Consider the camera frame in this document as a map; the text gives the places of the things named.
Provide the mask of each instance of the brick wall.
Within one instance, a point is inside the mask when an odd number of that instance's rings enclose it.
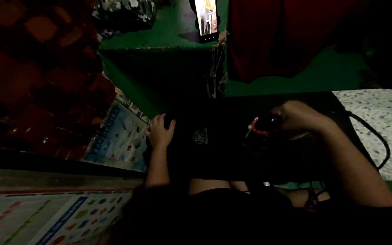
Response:
[[[0,147],[80,159],[115,97],[94,1],[0,0]]]

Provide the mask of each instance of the patterned tablecloth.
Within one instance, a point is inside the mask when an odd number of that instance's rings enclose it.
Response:
[[[392,181],[392,90],[363,89],[333,91],[333,93],[346,110],[364,119],[388,142],[391,157],[380,173],[383,179]],[[376,165],[380,164],[386,153],[382,142],[360,122],[353,118],[350,120],[373,161]]]

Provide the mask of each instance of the mouse pad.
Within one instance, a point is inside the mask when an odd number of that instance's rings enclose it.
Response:
[[[166,126],[176,120],[167,154],[172,183],[189,178],[274,184],[322,180],[330,158],[318,135],[298,140],[269,137],[265,150],[243,144],[248,125],[256,116],[268,116],[273,107],[288,100],[302,101],[328,115],[371,161],[349,117],[343,114],[343,105],[331,92],[230,97],[167,112]]]

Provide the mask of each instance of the leg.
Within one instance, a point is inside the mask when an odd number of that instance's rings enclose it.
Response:
[[[228,181],[191,179],[189,195],[194,195],[203,191],[218,188],[231,188],[231,186],[229,185]]]
[[[246,185],[246,182],[244,181],[230,181],[229,184],[231,185],[232,188],[238,191],[250,194],[249,187]]]
[[[309,193],[306,189],[288,190],[279,187],[276,187],[276,189],[290,199],[293,208],[305,208],[305,204],[309,198]],[[315,193],[320,191],[321,189],[314,189]],[[325,201],[329,198],[328,192],[323,192],[318,196],[319,201]]]

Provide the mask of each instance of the right hand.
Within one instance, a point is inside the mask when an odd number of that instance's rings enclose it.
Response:
[[[287,101],[271,112],[281,116],[282,130],[321,131],[330,125],[336,125],[329,117],[299,101]]]

